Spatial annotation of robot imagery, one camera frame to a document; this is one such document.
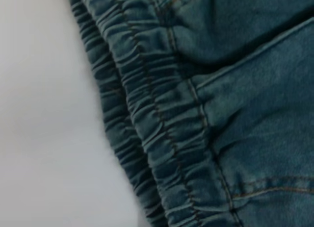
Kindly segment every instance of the white surface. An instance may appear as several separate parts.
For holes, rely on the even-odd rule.
[[[0,226],[142,227],[67,0],[0,0]]]

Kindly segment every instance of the blue denim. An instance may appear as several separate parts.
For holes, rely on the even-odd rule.
[[[314,0],[70,0],[153,227],[314,226]]]

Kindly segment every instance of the denim fabric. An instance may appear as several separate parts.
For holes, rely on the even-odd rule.
[[[314,225],[314,0],[70,0],[153,227]]]

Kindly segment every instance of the gathered fabric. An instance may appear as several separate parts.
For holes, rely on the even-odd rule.
[[[313,225],[314,0],[69,1],[152,227]]]

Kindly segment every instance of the jeans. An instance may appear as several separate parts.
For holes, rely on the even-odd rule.
[[[70,0],[153,227],[314,225],[314,0]]]

